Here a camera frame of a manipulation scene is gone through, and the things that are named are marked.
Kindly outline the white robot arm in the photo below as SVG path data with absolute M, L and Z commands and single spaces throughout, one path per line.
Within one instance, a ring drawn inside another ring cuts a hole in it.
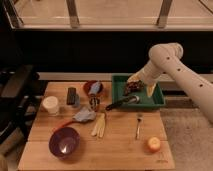
M 213 123 L 213 84 L 180 61 L 183 47 L 179 43 L 156 44 L 148 55 L 147 64 L 131 75 L 128 82 L 141 80 L 145 85 L 153 86 L 166 72 Z

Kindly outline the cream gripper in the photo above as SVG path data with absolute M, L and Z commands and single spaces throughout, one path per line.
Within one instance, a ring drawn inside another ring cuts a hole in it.
M 127 83 L 130 82 L 137 82 L 138 80 L 141 80 L 143 83 L 148 85 L 146 87 L 147 90 L 147 96 L 151 97 L 155 90 L 155 83 L 157 82 L 158 77 L 163 73 L 163 70 L 157 67 L 155 64 L 153 64 L 151 61 L 149 61 L 144 67 L 142 67 L 136 75 L 131 75 Z

